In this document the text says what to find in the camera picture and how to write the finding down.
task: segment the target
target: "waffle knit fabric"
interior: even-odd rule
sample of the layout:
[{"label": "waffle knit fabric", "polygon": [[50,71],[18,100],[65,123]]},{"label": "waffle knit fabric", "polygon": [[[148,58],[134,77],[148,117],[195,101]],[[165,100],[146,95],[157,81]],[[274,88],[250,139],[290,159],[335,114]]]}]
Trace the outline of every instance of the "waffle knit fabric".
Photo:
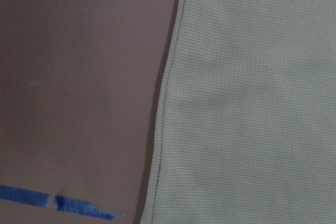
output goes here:
[{"label": "waffle knit fabric", "polygon": [[336,223],[336,0],[179,0],[141,224]]}]

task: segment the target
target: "torn tape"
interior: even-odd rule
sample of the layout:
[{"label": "torn tape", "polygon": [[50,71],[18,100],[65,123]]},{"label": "torn tape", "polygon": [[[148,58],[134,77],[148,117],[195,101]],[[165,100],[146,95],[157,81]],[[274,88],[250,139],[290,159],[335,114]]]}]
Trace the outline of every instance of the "torn tape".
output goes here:
[{"label": "torn tape", "polygon": [[[38,191],[31,191],[0,185],[0,199],[10,200],[22,204],[28,204],[37,207],[47,208],[48,201],[52,195],[44,194]],[[103,212],[95,208],[92,203],[80,199],[66,198],[63,196],[52,196],[57,211],[70,212],[89,217],[95,217],[105,220],[113,220],[114,218],[124,218],[126,215],[112,214]]]},{"label": "torn tape", "polygon": [[0,199],[28,204],[36,207],[47,207],[50,194],[30,191],[16,187],[0,185]]}]

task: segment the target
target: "tape strip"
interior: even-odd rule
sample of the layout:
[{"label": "tape strip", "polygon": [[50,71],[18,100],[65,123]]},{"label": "tape strip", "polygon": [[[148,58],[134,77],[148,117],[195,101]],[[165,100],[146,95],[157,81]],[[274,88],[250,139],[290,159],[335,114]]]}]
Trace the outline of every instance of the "tape strip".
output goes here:
[{"label": "tape strip", "polygon": [[0,199],[28,204],[36,207],[47,207],[50,194],[30,191],[16,187],[0,185]]},{"label": "tape strip", "polygon": [[99,209],[95,208],[92,203],[79,199],[55,196],[55,203],[56,210],[58,211],[72,212],[74,214],[96,217],[105,220],[113,220],[115,217],[126,217],[125,215],[116,215],[108,212],[102,212]]},{"label": "tape strip", "polygon": [[[51,194],[44,194],[38,191],[31,191],[0,185],[0,199],[10,200],[17,203],[28,204],[37,207],[48,207],[48,199]],[[66,198],[63,196],[52,196],[55,200],[55,209],[57,211],[70,212],[78,215],[100,218],[104,220],[113,220],[114,218],[125,218],[126,215],[112,214],[103,212],[95,208],[91,202]]]}]

